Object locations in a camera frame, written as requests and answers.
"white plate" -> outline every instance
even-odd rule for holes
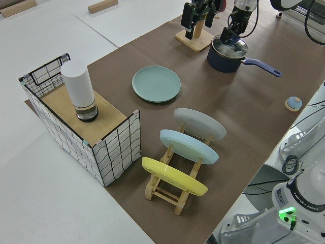
[[[134,75],[132,87],[142,99],[162,103],[179,93],[181,81],[175,72],[166,67],[147,66]]]
[[[210,116],[188,108],[177,108],[174,111],[174,119],[177,124],[184,122],[184,130],[194,136],[207,140],[213,135],[213,140],[221,140],[227,131],[215,119]]]
[[[208,145],[177,131],[161,130],[160,140],[166,147],[172,145],[173,152],[194,162],[202,158],[202,164],[214,164],[219,159],[219,155]]]

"white cylinder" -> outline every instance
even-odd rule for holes
[[[98,115],[87,65],[79,60],[70,60],[61,66],[61,75],[68,90],[77,117],[92,121]]]
[[[61,66],[61,74],[66,84],[71,102],[84,108],[95,100],[87,66],[79,60],[70,60]]]

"yellow plate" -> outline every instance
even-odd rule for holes
[[[143,157],[142,167],[158,178],[191,194],[202,196],[208,191],[201,182],[157,160]]]

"wooden stand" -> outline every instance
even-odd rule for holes
[[[1,9],[0,12],[4,18],[7,18],[14,14],[18,14],[24,10],[35,7],[36,5],[37,4],[36,4],[35,0],[25,0],[21,3],[17,3],[15,5],[9,6],[7,8]]]
[[[180,129],[181,133],[184,133],[183,127],[184,127],[184,123],[182,124],[182,127]],[[210,141],[212,140],[212,137],[213,137],[213,135],[211,135],[210,138],[208,140],[206,140],[204,143],[206,145],[209,145]],[[172,146],[170,145],[168,147],[167,151],[165,152],[164,156],[160,159],[160,161],[162,163],[168,165],[170,160],[172,159],[173,154],[174,154],[174,152],[172,151]],[[189,176],[191,176],[194,179],[196,178],[196,176],[199,172],[200,166],[202,164],[202,160],[203,159],[201,158],[198,162],[194,163],[194,166],[193,166]],[[186,204],[187,198],[189,196],[189,192],[182,191],[180,197],[177,197],[174,194],[160,188],[158,186],[159,183],[160,183],[160,178],[158,178],[154,174],[151,174],[151,178],[146,186],[145,197],[148,200],[151,200],[153,195],[156,195],[156,196],[162,198],[163,200],[175,205],[174,213],[176,215],[180,215],[185,204]]]
[[[94,14],[114,5],[117,5],[117,0],[104,0],[99,3],[88,6],[88,11],[90,14]]]
[[[192,40],[185,37],[185,30],[177,33],[175,38],[184,43],[186,46],[190,47],[195,52],[201,52],[210,45],[211,40],[213,39],[213,35],[202,29],[203,24],[204,20],[200,20],[196,24]]]
[[[124,114],[97,92],[94,91],[94,95],[99,113],[94,121],[88,123],[77,118],[75,108],[64,84],[41,97],[41,100],[78,135],[85,139],[89,145],[94,146],[126,119]]]

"brown table mat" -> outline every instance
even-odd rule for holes
[[[214,165],[202,165],[197,176],[209,191],[202,197],[189,196],[181,216],[162,199],[145,199],[150,175],[141,167],[141,160],[106,187],[155,243],[204,243],[297,118],[298,113],[288,111],[284,101],[298,96],[306,105],[325,79],[324,47],[310,41],[302,25],[285,17],[276,19],[274,11],[268,12],[269,3],[259,5],[258,26],[245,39],[248,57],[279,69],[281,78],[253,66],[241,65],[231,74],[214,70],[207,62],[208,49],[195,53],[174,38],[182,30],[180,18],[88,67],[94,90],[117,109],[124,114],[141,110],[142,156],[157,160],[163,156],[166,148],[159,132],[179,129],[173,121],[176,108],[201,111],[227,129],[222,141],[210,144],[220,159]],[[231,8],[206,30],[220,34]],[[178,74],[182,87],[176,98],[153,104],[134,93],[133,75],[149,65],[165,66]],[[177,155],[170,165],[187,173],[192,167]]]

